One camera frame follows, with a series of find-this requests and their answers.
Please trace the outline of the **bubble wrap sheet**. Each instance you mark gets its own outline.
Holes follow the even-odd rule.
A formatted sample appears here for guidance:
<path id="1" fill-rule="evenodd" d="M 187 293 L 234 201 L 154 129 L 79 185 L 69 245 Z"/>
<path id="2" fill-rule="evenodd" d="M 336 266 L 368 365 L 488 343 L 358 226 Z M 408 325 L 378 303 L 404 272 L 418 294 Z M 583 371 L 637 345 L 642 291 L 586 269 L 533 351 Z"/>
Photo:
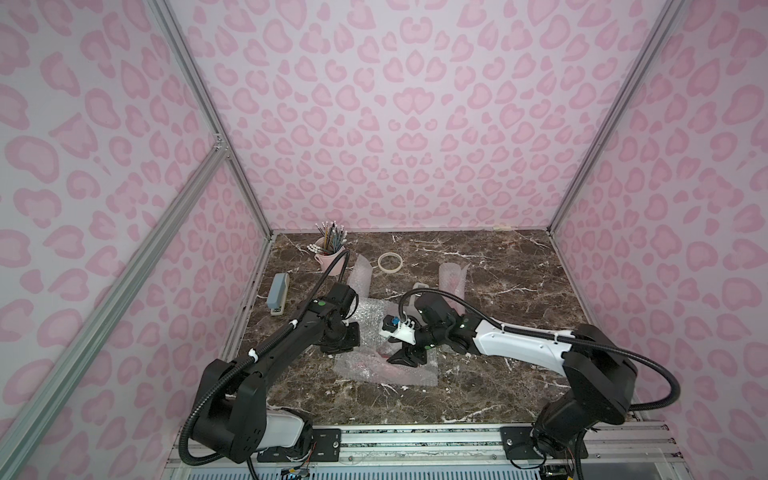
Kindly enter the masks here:
<path id="1" fill-rule="evenodd" d="M 369 298 L 372 275 L 373 267 L 371 262 L 364 255 L 359 254 L 348 277 L 348 285 L 361 298 Z"/>
<path id="2" fill-rule="evenodd" d="M 439 289 L 460 299 L 465 297 L 468 266 L 457 263 L 443 263 L 439 267 Z"/>
<path id="3" fill-rule="evenodd" d="M 401 344 L 389 343 L 379 332 L 385 316 L 396 314 L 397 305 L 393 302 L 363 298 L 350 319 L 359 324 L 360 345 L 351 352 L 335 355 L 333 371 L 342 378 L 354 381 L 435 387 L 439 370 L 434 352 L 428 354 L 428 363 L 419 367 L 388 362 Z"/>

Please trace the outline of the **red bottle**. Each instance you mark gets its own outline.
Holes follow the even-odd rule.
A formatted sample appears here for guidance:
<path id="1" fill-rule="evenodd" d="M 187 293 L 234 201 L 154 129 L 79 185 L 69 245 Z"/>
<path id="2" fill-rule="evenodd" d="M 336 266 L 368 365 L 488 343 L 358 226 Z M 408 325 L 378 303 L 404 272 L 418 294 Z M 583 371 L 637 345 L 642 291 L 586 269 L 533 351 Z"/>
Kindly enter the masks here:
<path id="1" fill-rule="evenodd" d="M 360 347 L 357 352 L 362 356 L 363 360 L 375 365 L 386 364 L 388 360 L 399 350 L 401 346 L 399 344 L 384 344 L 379 347 L 363 346 Z"/>

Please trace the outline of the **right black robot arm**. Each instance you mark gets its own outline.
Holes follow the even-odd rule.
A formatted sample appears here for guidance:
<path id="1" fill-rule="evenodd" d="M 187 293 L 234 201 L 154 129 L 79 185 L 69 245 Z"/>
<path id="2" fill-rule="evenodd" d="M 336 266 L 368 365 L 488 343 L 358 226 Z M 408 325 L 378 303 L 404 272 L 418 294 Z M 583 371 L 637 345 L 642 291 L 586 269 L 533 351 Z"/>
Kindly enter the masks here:
<path id="1" fill-rule="evenodd" d="M 659 362 L 615 345 L 598 327 L 546 330 L 501 322 L 465 299 L 435 288 L 403 294 L 380 334 L 399 349 L 389 363 L 416 368 L 429 350 L 446 345 L 457 354 L 503 357 L 563 376 L 567 391 L 547 403 L 526 440 L 507 446 L 507 457 L 528 448 L 542 462 L 564 455 L 570 476 L 584 476 L 585 437 L 599 423 L 621 425 L 631 412 L 673 405 L 681 396 L 675 375 Z"/>

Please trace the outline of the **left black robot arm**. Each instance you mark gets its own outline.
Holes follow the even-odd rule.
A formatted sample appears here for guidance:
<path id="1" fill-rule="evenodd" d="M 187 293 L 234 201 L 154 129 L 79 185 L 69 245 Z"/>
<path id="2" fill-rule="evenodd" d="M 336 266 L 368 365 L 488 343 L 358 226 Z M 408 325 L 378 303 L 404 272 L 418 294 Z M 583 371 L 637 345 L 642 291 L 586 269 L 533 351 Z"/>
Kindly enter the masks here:
<path id="1" fill-rule="evenodd" d="M 302 459 L 312 448 L 312 422 L 294 410 L 271 408 L 272 385 L 305 350 L 347 353 L 360 345 L 360 327 L 350 320 L 359 296 L 338 276 L 329 292 L 318 291 L 336 266 L 345 272 L 350 253 L 339 254 L 287 324 L 245 355 L 216 359 L 205 368 L 191 412 L 178 439 L 178 454 L 189 466 L 220 459 L 253 464 L 253 455 L 281 449 Z"/>

